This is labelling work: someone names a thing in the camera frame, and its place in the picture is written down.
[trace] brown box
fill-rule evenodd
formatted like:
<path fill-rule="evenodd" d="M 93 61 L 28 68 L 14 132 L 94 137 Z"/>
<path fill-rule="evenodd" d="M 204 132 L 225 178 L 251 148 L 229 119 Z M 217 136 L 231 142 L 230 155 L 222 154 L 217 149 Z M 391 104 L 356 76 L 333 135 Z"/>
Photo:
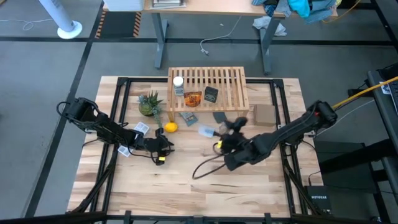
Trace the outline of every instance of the brown box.
<path fill-rule="evenodd" d="M 254 124 L 257 126 L 274 126 L 275 106 L 273 105 L 254 105 Z"/>

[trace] wooden slatted rack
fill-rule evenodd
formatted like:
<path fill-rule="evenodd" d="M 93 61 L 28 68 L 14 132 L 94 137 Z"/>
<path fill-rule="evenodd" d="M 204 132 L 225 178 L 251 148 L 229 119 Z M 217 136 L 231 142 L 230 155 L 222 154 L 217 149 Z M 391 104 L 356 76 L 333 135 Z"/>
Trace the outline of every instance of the wooden slatted rack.
<path fill-rule="evenodd" d="M 201 91 L 201 103 L 189 107 L 183 96 L 175 96 L 173 79 L 184 79 L 184 92 Z M 249 112 L 246 76 L 243 67 L 187 67 L 169 68 L 167 82 L 167 114 L 174 121 L 174 114 L 180 112 L 221 112 L 236 111 L 246 116 Z M 216 103 L 205 100 L 205 88 L 218 89 Z"/>

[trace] black box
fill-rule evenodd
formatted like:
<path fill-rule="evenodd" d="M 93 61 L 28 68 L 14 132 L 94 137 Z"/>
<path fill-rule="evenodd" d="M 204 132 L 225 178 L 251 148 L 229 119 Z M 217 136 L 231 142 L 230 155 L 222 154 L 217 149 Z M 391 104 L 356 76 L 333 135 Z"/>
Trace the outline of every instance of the black box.
<path fill-rule="evenodd" d="M 331 215 L 331 205 L 328 188 L 325 186 L 305 186 L 312 202 L 318 205 L 320 210 Z"/>
<path fill-rule="evenodd" d="M 216 103 L 217 101 L 218 90 L 216 88 L 212 88 L 210 86 L 205 89 L 205 100 L 210 101 L 212 103 Z"/>

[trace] plant pot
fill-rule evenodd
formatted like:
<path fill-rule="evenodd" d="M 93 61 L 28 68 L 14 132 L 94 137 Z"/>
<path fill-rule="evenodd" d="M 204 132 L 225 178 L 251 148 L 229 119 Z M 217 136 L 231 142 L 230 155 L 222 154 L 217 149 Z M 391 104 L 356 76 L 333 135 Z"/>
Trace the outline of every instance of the plant pot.
<path fill-rule="evenodd" d="M 144 116 L 147 116 L 147 117 L 154 116 L 154 114 L 148 110 L 147 105 L 140 104 L 138 106 L 138 110 Z"/>

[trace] succulent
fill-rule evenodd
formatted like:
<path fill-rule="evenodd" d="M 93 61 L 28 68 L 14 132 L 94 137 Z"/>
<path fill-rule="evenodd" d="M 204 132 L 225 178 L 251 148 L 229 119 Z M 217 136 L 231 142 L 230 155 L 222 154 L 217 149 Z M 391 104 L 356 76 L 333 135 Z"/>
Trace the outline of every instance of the succulent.
<path fill-rule="evenodd" d="M 155 116 L 155 120 L 161 128 L 162 122 L 160 120 L 160 113 L 162 112 L 162 108 L 160 108 L 159 103 L 162 102 L 162 100 L 157 100 L 157 95 L 158 92 L 155 92 L 154 94 L 154 92 L 152 91 L 150 95 L 138 96 L 139 111 L 144 116 Z"/>

